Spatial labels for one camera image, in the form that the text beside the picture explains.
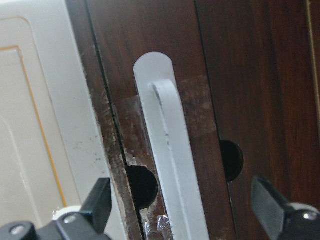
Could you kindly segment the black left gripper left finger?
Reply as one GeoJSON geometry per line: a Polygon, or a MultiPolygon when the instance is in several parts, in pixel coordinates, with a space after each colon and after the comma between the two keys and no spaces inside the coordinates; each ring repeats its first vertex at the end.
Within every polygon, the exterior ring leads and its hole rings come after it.
{"type": "Polygon", "coordinates": [[[80,208],[80,213],[98,233],[104,233],[112,210],[111,180],[99,178],[80,208]]]}

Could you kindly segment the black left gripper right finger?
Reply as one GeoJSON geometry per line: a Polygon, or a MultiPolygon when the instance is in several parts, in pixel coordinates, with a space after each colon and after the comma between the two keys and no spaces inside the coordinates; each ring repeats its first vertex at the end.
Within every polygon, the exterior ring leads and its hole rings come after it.
{"type": "Polygon", "coordinates": [[[251,183],[251,208],[271,240],[283,231],[288,201],[265,178],[255,176],[251,183]]]}

